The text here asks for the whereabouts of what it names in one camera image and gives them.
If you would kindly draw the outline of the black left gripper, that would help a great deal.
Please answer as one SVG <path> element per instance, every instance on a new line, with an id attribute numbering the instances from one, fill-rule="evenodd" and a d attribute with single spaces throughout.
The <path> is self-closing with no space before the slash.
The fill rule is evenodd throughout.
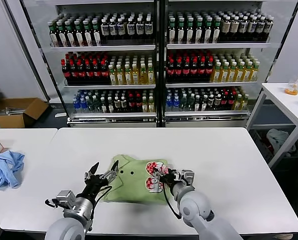
<path id="1" fill-rule="evenodd" d="M 118 174 L 119 161 L 116 160 L 111 169 L 104 174 L 96 174 L 99 162 L 94 164 L 89 171 L 84 174 L 84 182 L 86 184 L 82 191 L 82 197 L 88 200 L 95 200 L 99 192 L 110 190 L 112 187 L 110 183 L 116 178 Z"/>

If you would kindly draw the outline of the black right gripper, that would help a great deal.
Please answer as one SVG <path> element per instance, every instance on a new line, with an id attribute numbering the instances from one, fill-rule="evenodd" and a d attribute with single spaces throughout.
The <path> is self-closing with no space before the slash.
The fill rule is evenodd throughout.
<path id="1" fill-rule="evenodd" d="M 181 173 L 177 169 L 153 168 L 152 175 L 160 176 L 159 181 L 168 187 L 173 187 L 181 179 Z"/>

